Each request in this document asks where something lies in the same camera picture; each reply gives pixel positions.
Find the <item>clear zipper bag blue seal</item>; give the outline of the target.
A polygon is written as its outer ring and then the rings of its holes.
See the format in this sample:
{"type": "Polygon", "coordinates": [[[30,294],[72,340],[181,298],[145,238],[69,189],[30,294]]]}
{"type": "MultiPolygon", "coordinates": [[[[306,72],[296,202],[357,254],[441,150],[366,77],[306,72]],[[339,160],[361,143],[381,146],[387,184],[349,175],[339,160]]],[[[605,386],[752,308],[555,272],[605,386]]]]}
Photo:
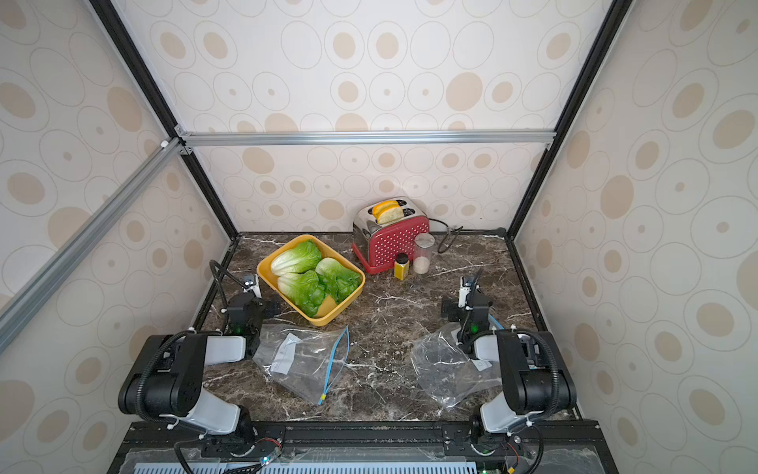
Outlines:
{"type": "Polygon", "coordinates": [[[347,364],[351,332],[264,325],[253,361],[268,377],[312,405],[322,405],[347,364]]]}

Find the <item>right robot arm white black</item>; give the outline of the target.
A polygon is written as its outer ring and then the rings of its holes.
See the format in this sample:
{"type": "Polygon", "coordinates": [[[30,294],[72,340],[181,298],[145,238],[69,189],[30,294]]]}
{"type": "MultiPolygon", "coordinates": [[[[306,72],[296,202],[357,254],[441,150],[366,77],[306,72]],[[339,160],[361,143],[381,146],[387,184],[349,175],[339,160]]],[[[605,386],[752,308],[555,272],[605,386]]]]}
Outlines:
{"type": "Polygon", "coordinates": [[[554,336],[515,326],[497,328],[493,302],[474,278],[462,278],[457,299],[444,299],[441,314],[457,322],[457,346],[474,361],[496,363],[501,393],[482,405],[473,417],[477,435],[507,434],[576,407],[576,385],[554,336]]]}

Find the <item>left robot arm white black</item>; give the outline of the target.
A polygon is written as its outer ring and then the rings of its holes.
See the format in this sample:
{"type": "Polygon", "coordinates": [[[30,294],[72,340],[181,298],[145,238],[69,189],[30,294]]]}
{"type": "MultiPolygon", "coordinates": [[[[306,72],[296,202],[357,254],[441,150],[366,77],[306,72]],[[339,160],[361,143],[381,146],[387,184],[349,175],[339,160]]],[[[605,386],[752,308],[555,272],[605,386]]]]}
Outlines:
{"type": "Polygon", "coordinates": [[[148,337],[120,387],[118,408],[145,422],[254,440],[257,432],[249,411],[208,392],[203,375],[211,365],[252,359],[261,344],[264,322],[278,310],[278,302],[243,292],[225,307],[221,332],[187,329],[148,337]]]}

